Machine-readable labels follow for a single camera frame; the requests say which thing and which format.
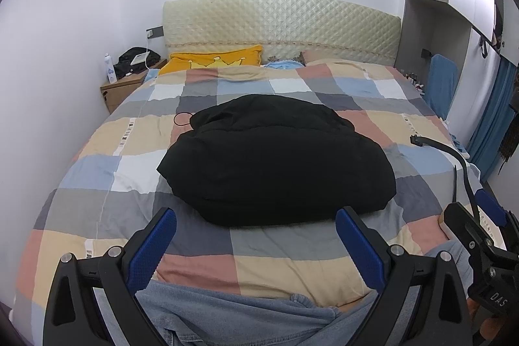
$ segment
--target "yellow pillow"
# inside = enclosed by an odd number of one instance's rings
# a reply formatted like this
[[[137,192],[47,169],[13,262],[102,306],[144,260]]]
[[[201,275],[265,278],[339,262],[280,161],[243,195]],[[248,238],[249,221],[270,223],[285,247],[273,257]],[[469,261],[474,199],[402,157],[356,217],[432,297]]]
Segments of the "yellow pillow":
[[[247,49],[220,53],[172,53],[170,61],[159,71],[159,75],[168,72],[183,71],[195,68],[220,68],[238,65],[260,66],[260,44]]]

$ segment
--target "blue curtain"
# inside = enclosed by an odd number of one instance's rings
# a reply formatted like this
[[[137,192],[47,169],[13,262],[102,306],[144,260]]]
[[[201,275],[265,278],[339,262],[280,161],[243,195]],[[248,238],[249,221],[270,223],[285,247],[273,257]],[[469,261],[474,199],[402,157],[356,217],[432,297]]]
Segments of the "blue curtain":
[[[499,145],[515,116],[513,109],[508,106],[512,98],[515,72],[515,65],[502,57],[489,103],[466,149],[470,154],[469,161],[481,171],[482,182],[486,182],[496,167]]]

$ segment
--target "bed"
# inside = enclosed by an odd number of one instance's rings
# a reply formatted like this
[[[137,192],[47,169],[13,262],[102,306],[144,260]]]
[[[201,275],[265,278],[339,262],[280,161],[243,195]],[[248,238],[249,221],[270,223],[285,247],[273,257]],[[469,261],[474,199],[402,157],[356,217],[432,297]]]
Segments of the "bed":
[[[13,311],[14,325],[29,342],[42,342],[60,256],[99,256],[124,245],[163,206],[175,210],[178,225],[155,279],[253,297],[302,293],[319,306],[341,306],[368,293],[333,221],[214,226],[176,198],[156,172],[168,147],[189,130],[186,113],[245,94],[322,103],[349,119],[357,132],[382,146],[396,177],[396,196],[384,210],[362,216],[366,224],[412,254],[446,241],[438,215],[451,202],[455,166],[458,200],[466,204],[468,198],[455,159],[409,142],[410,135],[420,134],[452,145],[439,118],[392,67],[398,17],[338,0],[177,0],[166,2],[163,11],[170,53],[261,44],[265,61],[308,49],[320,58],[290,70],[171,72],[132,93],[74,158],[30,234]],[[474,191],[481,188],[471,170],[469,176]]]

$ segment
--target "crown print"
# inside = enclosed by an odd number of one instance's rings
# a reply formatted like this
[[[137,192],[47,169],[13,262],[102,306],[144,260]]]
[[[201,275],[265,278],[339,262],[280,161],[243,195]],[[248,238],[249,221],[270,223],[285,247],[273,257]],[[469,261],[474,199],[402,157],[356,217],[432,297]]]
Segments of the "crown print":
[[[222,59],[219,56],[215,56],[213,58],[213,62],[211,62],[208,65],[198,64],[196,62],[193,62],[191,59],[189,60],[189,63],[191,64],[191,69],[195,69],[195,68],[219,68],[219,67],[227,67],[227,66],[238,66],[238,65],[241,64],[241,61],[244,60],[244,59],[245,58],[240,58],[240,59],[235,60],[234,62],[228,64],[228,63],[222,61]]]

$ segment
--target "nightstand drawer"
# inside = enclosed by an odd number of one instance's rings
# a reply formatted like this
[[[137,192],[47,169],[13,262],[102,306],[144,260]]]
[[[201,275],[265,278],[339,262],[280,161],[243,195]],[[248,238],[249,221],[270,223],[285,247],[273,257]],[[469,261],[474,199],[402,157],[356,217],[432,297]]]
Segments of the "nightstand drawer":
[[[119,106],[124,101],[124,99],[126,99],[130,94],[138,89],[140,85],[140,83],[128,84],[121,87],[106,89],[103,92],[103,97],[108,111],[112,113],[115,109],[117,109],[117,106]]]

